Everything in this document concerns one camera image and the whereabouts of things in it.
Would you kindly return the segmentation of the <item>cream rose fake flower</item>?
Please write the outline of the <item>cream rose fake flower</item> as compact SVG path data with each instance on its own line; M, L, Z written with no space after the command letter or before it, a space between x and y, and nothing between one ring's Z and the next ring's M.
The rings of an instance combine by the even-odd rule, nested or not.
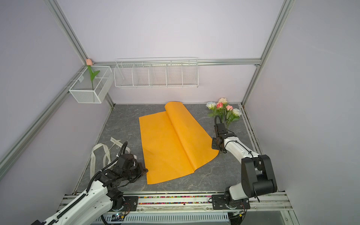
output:
M220 98L220 99L218 100L218 103L222 103L222 104L224 105L224 104L227 104L227 103L228 103L228 100L227 100L227 98L222 97L222 98Z

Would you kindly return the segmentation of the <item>orange wrapping paper sheet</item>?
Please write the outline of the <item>orange wrapping paper sheet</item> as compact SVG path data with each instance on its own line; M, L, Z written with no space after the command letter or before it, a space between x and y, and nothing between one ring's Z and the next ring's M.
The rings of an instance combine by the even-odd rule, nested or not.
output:
M139 118L149 185L178 179L211 162L219 151L212 138L181 102Z

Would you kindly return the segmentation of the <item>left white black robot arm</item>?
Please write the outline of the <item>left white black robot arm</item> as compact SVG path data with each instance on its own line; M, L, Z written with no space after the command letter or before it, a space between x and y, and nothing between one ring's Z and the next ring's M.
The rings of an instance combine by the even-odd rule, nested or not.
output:
M131 211L119 190L122 186L134 183L148 173L142 163L135 159L126 160L118 166L114 163L98 171L89 182L85 191L63 209L48 217L45 221L36 220L34 225L90 225L110 210Z

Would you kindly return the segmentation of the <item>dark pink rose fake flower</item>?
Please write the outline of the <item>dark pink rose fake flower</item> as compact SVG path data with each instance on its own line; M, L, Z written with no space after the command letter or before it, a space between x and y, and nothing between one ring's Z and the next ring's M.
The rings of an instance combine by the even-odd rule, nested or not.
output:
M224 117L224 104L222 102L217 103L217 116L220 118L220 122L223 122Z

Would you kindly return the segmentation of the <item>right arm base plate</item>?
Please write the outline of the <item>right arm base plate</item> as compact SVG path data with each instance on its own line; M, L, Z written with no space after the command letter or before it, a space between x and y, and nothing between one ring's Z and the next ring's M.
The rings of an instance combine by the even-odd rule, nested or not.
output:
M250 204L248 198L240 200L232 200L226 197L225 194L212 195L208 203L212 204L214 210L248 210Z

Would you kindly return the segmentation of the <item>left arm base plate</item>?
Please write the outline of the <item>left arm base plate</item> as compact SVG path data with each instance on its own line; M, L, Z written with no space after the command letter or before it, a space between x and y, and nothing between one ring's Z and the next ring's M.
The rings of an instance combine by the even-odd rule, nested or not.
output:
M139 196L123 196L113 202L112 211L134 212L137 210Z

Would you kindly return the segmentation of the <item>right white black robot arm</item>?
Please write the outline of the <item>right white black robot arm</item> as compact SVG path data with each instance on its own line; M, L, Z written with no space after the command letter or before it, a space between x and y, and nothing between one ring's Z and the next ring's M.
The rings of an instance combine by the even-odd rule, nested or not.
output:
M247 201L278 190L269 156L252 151L235 136L212 139L212 147L231 153L241 164L241 182L226 188L224 205L231 209L248 209Z

